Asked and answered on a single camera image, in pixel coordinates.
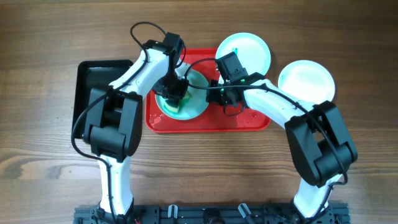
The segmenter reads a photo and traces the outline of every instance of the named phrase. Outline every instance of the white plate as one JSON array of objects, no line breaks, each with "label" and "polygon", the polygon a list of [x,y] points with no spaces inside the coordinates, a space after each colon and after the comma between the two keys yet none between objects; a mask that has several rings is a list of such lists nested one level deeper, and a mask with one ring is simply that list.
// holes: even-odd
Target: white plate
[{"label": "white plate", "polygon": [[250,33],[237,33],[227,37],[217,49],[216,58],[236,52],[242,66],[248,74],[254,72],[265,75],[271,65],[271,52],[267,44],[258,36]]},{"label": "white plate", "polygon": [[[176,70],[177,75],[182,77],[182,74],[186,71],[188,66],[189,65],[184,64],[184,68]],[[202,86],[202,87],[208,86],[207,79],[200,72],[197,72],[193,69],[189,71],[187,78],[189,83],[191,83],[192,85]],[[165,102],[166,99],[164,99],[159,95],[155,96],[157,106],[164,114],[166,114],[166,116],[173,119],[188,120],[196,118],[197,116],[201,115],[209,105],[209,103],[206,102],[206,90],[198,90],[188,86],[187,91],[191,94],[191,97],[185,104],[180,104],[180,109],[178,113],[173,113],[165,109],[164,105],[166,104]]]},{"label": "white plate", "polygon": [[309,60],[288,64],[279,75],[278,87],[298,99],[316,104],[332,101],[335,96],[335,82],[330,72]]}]

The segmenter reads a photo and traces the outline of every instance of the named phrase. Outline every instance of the red tray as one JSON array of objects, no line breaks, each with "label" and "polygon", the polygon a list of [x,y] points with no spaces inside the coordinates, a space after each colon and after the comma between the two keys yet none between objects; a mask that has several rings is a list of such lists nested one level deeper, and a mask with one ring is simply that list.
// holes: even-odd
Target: red tray
[{"label": "red tray", "polygon": [[[193,63],[202,58],[214,57],[217,49],[188,49],[184,62]],[[220,74],[212,61],[206,61],[194,66],[208,81],[218,80]],[[239,111],[228,111],[233,114]],[[245,109],[236,116],[226,116],[223,107],[209,104],[207,109],[196,118],[179,121],[169,118],[159,109],[155,100],[155,93],[151,91],[146,97],[145,123],[155,133],[199,133],[224,131],[260,131],[265,129],[271,119],[258,111]]]}]

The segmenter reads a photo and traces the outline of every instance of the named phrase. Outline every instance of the wooden floor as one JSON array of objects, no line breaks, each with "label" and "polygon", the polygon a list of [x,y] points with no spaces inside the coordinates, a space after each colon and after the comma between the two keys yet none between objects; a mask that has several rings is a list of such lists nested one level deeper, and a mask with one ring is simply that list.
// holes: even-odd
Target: wooden floor
[{"label": "wooden floor", "polygon": [[[1,1],[0,223],[71,223],[75,207],[98,203],[98,164],[70,144],[77,66],[135,61],[129,28],[138,21],[180,34],[188,48],[257,34],[274,52],[275,84],[295,60],[324,65],[359,154],[331,199],[349,204],[352,223],[398,223],[397,8],[380,0]],[[162,40],[152,27],[136,33]],[[136,204],[288,202],[299,182],[275,123],[255,133],[144,127],[131,162]]]}]

